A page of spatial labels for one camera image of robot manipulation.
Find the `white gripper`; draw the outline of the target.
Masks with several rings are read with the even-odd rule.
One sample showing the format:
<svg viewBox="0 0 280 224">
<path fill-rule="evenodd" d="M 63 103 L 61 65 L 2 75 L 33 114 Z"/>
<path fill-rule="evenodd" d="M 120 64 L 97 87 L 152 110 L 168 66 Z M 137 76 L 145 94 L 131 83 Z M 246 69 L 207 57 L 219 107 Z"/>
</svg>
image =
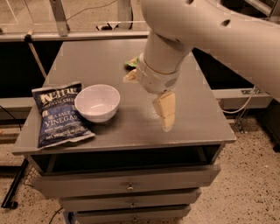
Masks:
<svg viewBox="0 0 280 224">
<path fill-rule="evenodd" d="M 170 74 L 155 72 L 146 64 L 144 55 L 141 53 L 136 69 L 129 71 L 122 78 L 124 83 L 136 84 L 139 82 L 148 93 L 160 94 L 152 104 L 160 118 L 164 132 L 172 130 L 175 122 L 176 95 L 170 90 L 174 88 L 179 75 L 180 71 Z"/>
</svg>

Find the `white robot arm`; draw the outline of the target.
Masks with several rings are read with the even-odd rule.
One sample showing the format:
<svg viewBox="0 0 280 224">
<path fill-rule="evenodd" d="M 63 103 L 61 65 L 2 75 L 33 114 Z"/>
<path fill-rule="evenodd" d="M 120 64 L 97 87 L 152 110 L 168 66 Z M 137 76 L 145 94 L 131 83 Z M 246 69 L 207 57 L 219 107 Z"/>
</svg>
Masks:
<svg viewBox="0 0 280 224">
<path fill-rule="evenodd" d="M 157 95 L 153 107 L 164 131 L 173 128 L 172 89 L 194 48 L 280 100 L 279 24 L 231 11 L 215 0 L 142 0 L 141 9 L 150 33 L 136 68 L 123 80 Z"/>
</svg>

